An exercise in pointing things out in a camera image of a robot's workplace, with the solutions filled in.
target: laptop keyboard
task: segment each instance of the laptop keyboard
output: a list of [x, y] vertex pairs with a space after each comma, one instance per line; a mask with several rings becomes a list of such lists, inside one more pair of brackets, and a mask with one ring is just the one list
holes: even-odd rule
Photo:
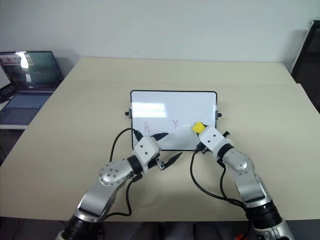
[[5, 107], [40, 109], [49, 97], [50, 95], [16, 95]]

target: beige table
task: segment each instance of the beige table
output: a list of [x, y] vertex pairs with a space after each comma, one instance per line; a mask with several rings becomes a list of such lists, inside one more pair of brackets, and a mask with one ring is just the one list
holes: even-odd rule
[[[0, 215], [69, 219], [130, 125], [124, 112], [133, 89], [216, 91], [218, 129], [253, 159], [282, 216], [320, 218], [320, 115], [282, 64], [107, 58], [81, 59], [27, 127], [0, 168]], [[130, 141], [129, 133], [120, 138], [114, 159], [130, 155]], [[151, 169], [132, 185], [132, 216], [110, 220], [244, 220], [241, 209], [195, 187], [190, 158], [185, 152], [165, 171]], [[219, 192], [221, 172], [210, 154], [196, 156], [195, 177], [206, 189]], [[238, 196], [229, 175], [224, 185]], [[124, 188], [111, 211], [127, 211]]]

